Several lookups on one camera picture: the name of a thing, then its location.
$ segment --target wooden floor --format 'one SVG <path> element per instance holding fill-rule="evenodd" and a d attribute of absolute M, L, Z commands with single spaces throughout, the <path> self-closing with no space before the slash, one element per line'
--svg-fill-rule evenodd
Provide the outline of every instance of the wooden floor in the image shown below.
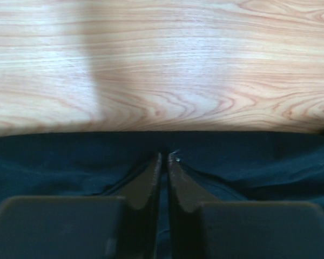
<path fill-rule="evenodd" d="M 324 0 L 0 0 L 0 135 L 324 128 Z"/>

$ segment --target black plastic part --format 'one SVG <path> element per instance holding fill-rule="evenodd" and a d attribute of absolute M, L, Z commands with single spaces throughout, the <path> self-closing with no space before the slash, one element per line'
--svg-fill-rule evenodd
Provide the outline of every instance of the black plastic part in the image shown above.
<path fill-rule="evenodd" d="M 154 257 L 161 156 L 115 197 L 22 196 L 0 206 L 0 259 Z"/>
<path fill-rule="evenodd" d="M 221 202 L 169 159 L 173 258 L 324 259 L 324 213 L 307 202 Z"/>

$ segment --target wrinkled fabric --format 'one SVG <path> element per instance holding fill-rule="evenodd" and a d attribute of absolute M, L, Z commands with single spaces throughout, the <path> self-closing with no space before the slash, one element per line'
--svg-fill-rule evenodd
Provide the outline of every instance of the wrinkled fabric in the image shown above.
<path fill-rule="evenodd" d="M 324 209 L 324 135 L 126 132 L 0 138 L 0 202 L 14 195 L 113 195 L 157 152 L 224 201 L 310 201 Z M 170 258 L 167 181 L 158 258 Z"/>

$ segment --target light wood board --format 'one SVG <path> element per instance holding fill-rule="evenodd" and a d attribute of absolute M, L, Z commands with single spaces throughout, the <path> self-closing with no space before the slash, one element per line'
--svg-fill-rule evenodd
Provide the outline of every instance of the light wood board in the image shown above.
<path fill-rule="evenodd" d="M 324 128 L 324 0 L 0 0 L 0 135 Z"/>

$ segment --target dark cloth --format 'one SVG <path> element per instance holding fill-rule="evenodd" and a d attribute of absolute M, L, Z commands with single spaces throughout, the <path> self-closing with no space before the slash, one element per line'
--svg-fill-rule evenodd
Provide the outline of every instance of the dark cloth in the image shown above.
<path fill-rule="evenodd" d="M 126 132 L 0 138 L 0 202 L 14 195 L 112 195 L 157 152 L 225 201 L 310 201 L 324 209 L 324 135 Z M 158 258 L 170 258 L 163 175 Z"/>

